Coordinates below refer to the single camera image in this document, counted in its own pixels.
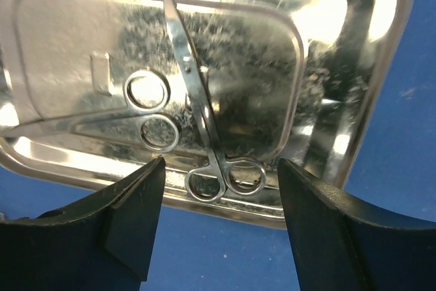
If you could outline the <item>blue surgical cloth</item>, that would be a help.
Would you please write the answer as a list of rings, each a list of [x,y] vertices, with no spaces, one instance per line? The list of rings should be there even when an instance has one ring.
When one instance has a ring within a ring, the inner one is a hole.
[[[435,218],[435,0],[414,0],[347,190]],[[284,232],[166,208],[142,290],[297,290]]]

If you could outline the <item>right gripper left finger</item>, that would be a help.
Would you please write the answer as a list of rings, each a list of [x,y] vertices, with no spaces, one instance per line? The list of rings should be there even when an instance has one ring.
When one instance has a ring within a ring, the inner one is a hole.
[[[36,218],[1,222],[2,290],[139,290],[146,281],[166,163]]]

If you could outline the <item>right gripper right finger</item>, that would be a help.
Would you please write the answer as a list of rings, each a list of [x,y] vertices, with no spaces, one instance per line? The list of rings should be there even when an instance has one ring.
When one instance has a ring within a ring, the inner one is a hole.
[[[288,159],[278,164],[301,290],[434,290],[435,223],[383,209]]]

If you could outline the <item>steel surgical scissors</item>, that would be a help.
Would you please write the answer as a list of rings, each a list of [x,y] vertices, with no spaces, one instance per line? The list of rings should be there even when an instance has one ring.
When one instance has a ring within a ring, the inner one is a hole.
[[[241,196],[251,196],[260,192],[266,185],[266,172],[261,163],[247,157],[227,159],[223,150],[212,102],[200,71],[200,61],[192,38],[188,34],[185,23],[177,9],[175,0],[162,0],[167,34],[173,49],[174,58],[181,73],[187,96],[190,101],[192,115],[195,119],[200,137],[206,149],[208,164],[190,170],[185,176],[185,189],[189,195],[200,202],[214,202],[220,199],[227,190]],[[255,168],[259,178],[249,187],[239,185],[232,176],[235,166],[246,164]],[[219,189],[216,194],[204,195],[195,190],[191,178],[195,175],[215,176]]]

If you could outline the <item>steel forceps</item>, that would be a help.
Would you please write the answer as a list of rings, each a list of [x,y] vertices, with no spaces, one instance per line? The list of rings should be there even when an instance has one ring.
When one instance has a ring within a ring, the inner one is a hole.
[[[140,86],[142,93],[154,94],[160,96],[160,100],[155,102],[152,107],[143,106],[135,97],[133,89],[137,80],[141,80]],[[181,138],[181,128],[176,124],[175,120],[164,114],[162,110],[166,107],[170,100],[170,85],[166,77],[150,68],[139,70],[132,73],[124,82],[123,97],[126,102],[126,107],[120,109],[104,110],[102,112],[94,112],[87,114],[76,114],[55,119],[42,119],[30,123],[19,124],[14,127],[7,127],[1,130],[2,138],[19,138],[25,136],[40,137],[50,136],[62,133],[72,133],[76,130],[77,125],[88,125],[90,123],[99,123],[112,121],[115,119],[132,119],[140,118],[136,123],[136,129],[140,135],[140,139],[145,147],[151,151],[158,153],[168,153],[176,147]],[[157,146],[149,142],[143,133],[145,122],[150,120],[162,120],[166,122],[174,131],[174,140],[166,146]]]

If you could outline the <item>steel instrument tray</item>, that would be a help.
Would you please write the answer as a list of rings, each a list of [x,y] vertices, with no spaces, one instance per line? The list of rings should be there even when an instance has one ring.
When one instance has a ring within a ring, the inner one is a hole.
[[[261,163],[266,185],[200,202],[185,176],[208,162],[167,35],[162,0],[1,0],[1,130],[126,107],[125,80],[163,74],[162,112],[181,128],[168,153],[145,147],[140,118],[72,133],[1,137],[1,165],[98,190],[156,157],[164,203],[285,228],[277,164],[286,158],[343,187],[408,19],[412,0],[175,0],[197,48],[227,159]]]

